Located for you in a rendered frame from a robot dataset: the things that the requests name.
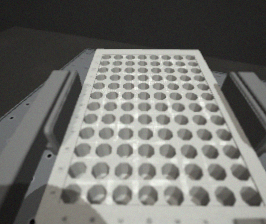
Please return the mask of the light grey rectangular plate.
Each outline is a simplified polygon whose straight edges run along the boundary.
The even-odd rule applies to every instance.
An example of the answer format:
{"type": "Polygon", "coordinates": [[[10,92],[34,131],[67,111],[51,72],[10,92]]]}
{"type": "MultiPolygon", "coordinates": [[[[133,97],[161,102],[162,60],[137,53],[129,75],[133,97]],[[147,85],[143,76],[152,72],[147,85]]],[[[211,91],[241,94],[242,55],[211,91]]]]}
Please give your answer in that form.
{"type": "MultiPolygon", "coordinates": [[[[60,70],[76,70],[83,87],[96,50],[86,48],[60,70]]],[[[211,71],[221,88],[226,73],[211,71]]],[[[0,118],[0,154],[46,81],[0,118]]],[[[13,224],[36,224],[35,215],[44,195],[57,155],[45,150],[13,224]]],[[[258,158],[266,172],[266,153],[258,158]]]]}

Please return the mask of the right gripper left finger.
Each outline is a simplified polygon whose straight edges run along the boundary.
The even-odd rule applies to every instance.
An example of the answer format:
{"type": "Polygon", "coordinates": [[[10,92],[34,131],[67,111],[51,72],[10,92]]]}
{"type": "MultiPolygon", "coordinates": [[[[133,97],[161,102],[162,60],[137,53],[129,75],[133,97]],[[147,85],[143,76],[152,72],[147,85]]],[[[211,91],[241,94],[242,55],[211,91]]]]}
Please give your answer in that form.
{"type": "Polygon", "coordinates": [[[76,70],[54,70],[0,154],[0,224],[13,224],[45,150],[58,155],[82,90],[76,70]]]}

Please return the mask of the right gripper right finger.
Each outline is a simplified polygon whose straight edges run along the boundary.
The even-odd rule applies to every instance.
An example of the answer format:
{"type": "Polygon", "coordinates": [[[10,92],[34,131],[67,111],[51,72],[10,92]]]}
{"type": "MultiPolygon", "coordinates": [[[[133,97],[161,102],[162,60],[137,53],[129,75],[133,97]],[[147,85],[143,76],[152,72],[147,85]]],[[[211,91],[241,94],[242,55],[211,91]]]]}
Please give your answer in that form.
{"type": "Polygon", "coordinates": [[[266,86],[253,72],[229,72],[221,91],[257,157],[266,153],[266,86]]]}

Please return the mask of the white well plate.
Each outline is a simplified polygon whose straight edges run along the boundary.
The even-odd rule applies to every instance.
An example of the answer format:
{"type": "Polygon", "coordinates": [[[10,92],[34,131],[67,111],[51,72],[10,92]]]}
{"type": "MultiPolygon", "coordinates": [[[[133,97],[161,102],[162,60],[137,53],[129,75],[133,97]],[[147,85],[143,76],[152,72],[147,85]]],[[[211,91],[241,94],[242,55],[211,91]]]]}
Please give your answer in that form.
{"type": "Polygon", "coordinates": [[[96,49],[35,222],[266,224],[266,172],[199,50],[96,49]]]}

